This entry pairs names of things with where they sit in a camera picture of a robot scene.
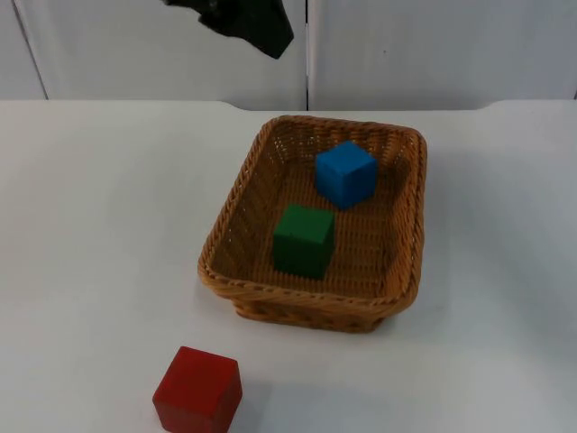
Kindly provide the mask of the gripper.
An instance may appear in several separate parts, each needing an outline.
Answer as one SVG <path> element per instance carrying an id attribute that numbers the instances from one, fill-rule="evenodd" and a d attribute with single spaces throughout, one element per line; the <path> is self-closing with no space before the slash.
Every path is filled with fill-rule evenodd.
<path id="1" fill-rule="evenodd" d="M 226 25 L 226 2 L 217 0 L 162 0 L 166 6 L 198 13 L 198 21 L 214 32 Z M 284 4 L 280 0 L 233 1 L 231 35 L 243 39 L 272 59 L 279 59 L 294 39 Z"/>

